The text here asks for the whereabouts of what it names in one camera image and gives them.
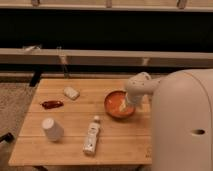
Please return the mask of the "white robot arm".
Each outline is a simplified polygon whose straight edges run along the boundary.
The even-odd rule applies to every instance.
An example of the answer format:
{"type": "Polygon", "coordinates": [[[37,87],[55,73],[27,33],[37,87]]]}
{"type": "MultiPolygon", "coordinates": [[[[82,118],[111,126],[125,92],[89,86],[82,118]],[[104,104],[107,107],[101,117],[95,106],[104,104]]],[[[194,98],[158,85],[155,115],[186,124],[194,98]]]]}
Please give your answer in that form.
{"type": "Polygon", "coordinates": [[[142,72],[124,89],[128,106],[152,97],[152,171],[213,171],[213,69],[142,72]]]}

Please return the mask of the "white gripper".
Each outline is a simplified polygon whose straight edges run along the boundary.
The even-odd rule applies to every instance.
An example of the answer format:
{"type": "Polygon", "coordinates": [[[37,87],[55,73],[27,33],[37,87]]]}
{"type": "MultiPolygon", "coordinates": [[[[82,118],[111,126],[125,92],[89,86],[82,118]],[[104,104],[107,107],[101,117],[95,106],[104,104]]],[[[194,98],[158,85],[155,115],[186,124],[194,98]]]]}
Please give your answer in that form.
{"type": "Polygon", "coordinates": [[[119,106],[120,111],[126,110],[128,107],[141,107],[143,93],[130,93],[125,92],[125,96],[119,106]]]}

